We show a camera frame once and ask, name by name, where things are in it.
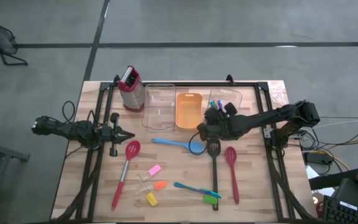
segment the keyboard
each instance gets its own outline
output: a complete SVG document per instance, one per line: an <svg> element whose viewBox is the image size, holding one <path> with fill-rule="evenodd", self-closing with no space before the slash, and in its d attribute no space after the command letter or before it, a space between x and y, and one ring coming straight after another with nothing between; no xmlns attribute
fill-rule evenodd
<svg viewBox="0 0 358 224"><path fill-rule="evenodd" d="M324 196L324 221L358 224L358 208L338 199Z"/></svg>

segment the chair leg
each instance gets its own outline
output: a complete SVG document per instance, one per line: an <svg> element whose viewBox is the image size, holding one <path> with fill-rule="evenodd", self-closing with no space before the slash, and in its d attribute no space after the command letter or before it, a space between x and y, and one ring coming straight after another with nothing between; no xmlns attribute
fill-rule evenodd
<svg viewBox="0 0 358 224"><path fill-rule="evenodd" d="M18 58L18 57L15 57L13 55L0 53L0 56L1 56L2 62L4 62L4 65L26 65L26 66L29 65L25 60L23 60L21 58ZM6 60L5 60L5 56L10 57L10 58L14 58L14 59L19 60L21 62L19 62L19 63L7 63Z"/></svg>

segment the red spoon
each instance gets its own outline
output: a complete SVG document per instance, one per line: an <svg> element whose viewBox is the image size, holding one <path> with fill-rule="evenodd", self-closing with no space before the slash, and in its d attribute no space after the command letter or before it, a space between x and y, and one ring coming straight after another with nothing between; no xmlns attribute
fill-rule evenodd
<svg viewBox="0 0 358 224"><path fill-rule="evenodd" d="M125 161L124 169L122 170L121 178L119 179L119 184L116 190L116 194L114 196L114 200L112 201L112 205L111 205L112 211L116 208L119 200L119 196L121 195L121 190L122 187L124 186L124 179L128 169L129 161L133 157L135 157L139 153L139 151L140 151L140 143L138 141L131 141L125 149L125 156L127 157L127 160Z"/></svg>
<svg viewBox="0 0 358 224"><path fill-rule="evenodd" d="M236 150L233 147L228 147L225 152L227 163L231 168L231 179L233 185L233 196L236 204L240 203L239 188L237 186L236 173L234 172L234 163L237 159Z"/></svg>

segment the orange plastic container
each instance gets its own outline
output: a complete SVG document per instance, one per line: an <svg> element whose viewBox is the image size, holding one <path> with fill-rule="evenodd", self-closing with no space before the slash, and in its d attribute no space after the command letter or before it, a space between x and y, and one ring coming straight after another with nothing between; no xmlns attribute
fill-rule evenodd
<svg viewBox="0 0 358 224"><path fill-rule="evenodd" d="M202 122L201 104L203 97L198 93L179 93L175 124L183 129L195 129Z"/></svg>

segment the gray concrete floor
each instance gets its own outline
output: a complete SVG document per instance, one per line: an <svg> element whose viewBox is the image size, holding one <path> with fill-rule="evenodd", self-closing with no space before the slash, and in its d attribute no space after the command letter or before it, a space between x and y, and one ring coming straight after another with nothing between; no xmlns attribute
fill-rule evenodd
<svg viewBox="0 0 358 224"><path fill-rule="evenodd" d="M92 43L103 0L0 0L0 24L22 44ZM112 0L101 42L358 41L358 1ZM36 136L40 115L62 118L77 102L90 49L19 49L28 67L0 61L0 145L31 153L12 162L0 195L0 223L48 220L67 141ZM285 80L292 103L316 103L320 116L358 117L358 47L99 49L91 80L112 80L128 64L144 80ZM319 125L354 119L323 118ZM342 142L358 123L316 130ZM358 168L358 145L335 156ZM325 167L314 166L318 172ZM338 172L332 166L331 173Z"/></svg>

